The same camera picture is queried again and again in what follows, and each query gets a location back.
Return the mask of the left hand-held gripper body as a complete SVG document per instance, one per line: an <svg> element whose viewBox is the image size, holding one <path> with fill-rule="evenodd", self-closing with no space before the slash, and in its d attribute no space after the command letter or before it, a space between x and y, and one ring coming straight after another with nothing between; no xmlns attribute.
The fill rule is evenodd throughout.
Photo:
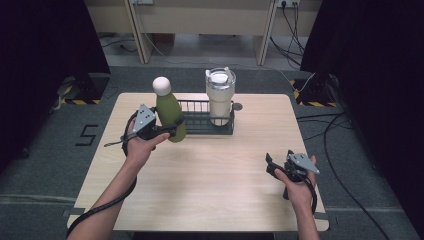
<svg viewBox="0 0 424 240"><path fill-rule="evenodd" d="M141 104L135 112L134 125L129 130L129 133L135 134L143 140L151 140L161 135L155 131L157 126L156 113L152 112L145 104Z"/></svg>

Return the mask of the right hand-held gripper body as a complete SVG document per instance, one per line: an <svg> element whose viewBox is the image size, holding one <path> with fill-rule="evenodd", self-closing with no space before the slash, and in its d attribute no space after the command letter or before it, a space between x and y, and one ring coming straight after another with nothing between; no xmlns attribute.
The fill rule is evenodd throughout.
<svg viewBox="0 0 424 240"><path fill-rule="evenodd" d="M292 159L284 163L286 175L292 182L301 182L307 178L308 172L319 174L320 170L303 153L294 153Z"/></svg>

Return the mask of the green bottle with white cap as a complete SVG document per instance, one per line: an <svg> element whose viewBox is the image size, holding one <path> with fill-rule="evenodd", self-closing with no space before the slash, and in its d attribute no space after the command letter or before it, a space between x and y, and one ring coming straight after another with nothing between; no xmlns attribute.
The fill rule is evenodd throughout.
<svg viewBox="0 0 424 240"><path fill-rule="evenodd" d="M163 126L176 126L175 133L169 138L173 143L184 140L186 136L186 125L182 109L178 100L172 92L171 83L166 77L157 77L152 83L156 94L156 112Z"/></svg>

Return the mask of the dark wire rack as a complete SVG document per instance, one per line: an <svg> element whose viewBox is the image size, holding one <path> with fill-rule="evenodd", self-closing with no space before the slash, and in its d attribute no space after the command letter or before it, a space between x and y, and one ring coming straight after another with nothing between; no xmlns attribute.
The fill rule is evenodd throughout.
<svg viewBox="0 0 424 240"><path fill-rule="evenodd" d="M234 110L227 117L210 114L208 100L179 100L185 118L187 133L191 135L232 135Z"/></svg>

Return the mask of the clear jar with white lid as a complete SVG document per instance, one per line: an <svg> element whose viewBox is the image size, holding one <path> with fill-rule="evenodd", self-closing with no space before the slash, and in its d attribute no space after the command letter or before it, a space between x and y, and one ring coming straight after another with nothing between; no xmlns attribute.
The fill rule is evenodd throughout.
<svg viewBox="0 0 424 240"><path fill-rule="evenodd" d="M211 123L224 126L230 121L236 75L229 67L214 68L205 71L205 82Z"/></svg>

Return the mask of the person's right hand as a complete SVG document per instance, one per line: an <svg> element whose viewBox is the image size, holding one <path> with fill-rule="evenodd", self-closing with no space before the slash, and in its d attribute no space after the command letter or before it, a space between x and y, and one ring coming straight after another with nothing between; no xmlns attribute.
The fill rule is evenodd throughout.
<svg viewBox="0 0 424 240"><path fill-rule="evenodd" d="M314 197L308 184L304 182L292 182L287 175L279 169L275 169L274 173L277 178L285 184L293 208L295 210L306 209L311 211Z"/></svg>

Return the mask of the person's left hand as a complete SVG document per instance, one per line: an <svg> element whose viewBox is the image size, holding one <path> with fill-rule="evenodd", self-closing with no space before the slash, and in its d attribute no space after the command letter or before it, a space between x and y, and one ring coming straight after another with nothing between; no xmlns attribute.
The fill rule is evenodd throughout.
<svg viewBox="0 0 424 240"><path fill-rule="evenodd" d="M156 146L167 140L169 137L169 133L163 133L153 139L144 140L134 133L129 133L127 140L127 155L124 165L142 168Z"/></svg>

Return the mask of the stand base with striped tape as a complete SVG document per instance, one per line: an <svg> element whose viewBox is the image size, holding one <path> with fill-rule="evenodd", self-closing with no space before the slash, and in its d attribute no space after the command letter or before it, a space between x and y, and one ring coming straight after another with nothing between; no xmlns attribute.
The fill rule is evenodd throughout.
<svg viewBox="0 0 424 240"><path fill-rule="evenodd" d="M295 101L301 106L336 107L336 100L326 80L315 74L290 80Z"/></svg>
<svg viewBox="0 0 424 240"><path fill-rule="evenodd" d="M110 80L105 73L89 73L82 77L65 78L58 91L59 104L97 105Z"/></svg>

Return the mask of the beige desk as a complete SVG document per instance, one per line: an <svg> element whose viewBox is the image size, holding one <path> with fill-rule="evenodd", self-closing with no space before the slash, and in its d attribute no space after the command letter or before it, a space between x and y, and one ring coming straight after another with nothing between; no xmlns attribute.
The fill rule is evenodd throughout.
<svg viewBox="0 0 424 240"><path fill-rule="evenodd" d="M154 34L242 35L253 38L265 63L271 37L310 35L323 0L279 8L276 0L83 0L98 32L131 33L141 63L150 61Z"/></svg>

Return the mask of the black curtain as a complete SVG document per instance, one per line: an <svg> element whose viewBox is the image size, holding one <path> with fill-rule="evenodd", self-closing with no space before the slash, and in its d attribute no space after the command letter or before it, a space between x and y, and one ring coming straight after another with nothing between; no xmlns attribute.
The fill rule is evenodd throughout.
<svg viewBox="0 0 424 240"><path fill-rule="evenodd" d="M375 163L424 238L424 0L322 0L301 68L338 78Z"/></svg>
<svg viewBox="0 0 424 240"><path fill-rule="evenodd" d="M0 0L0 173L31 142L65 78L108 71L84 0Z"/></svg>

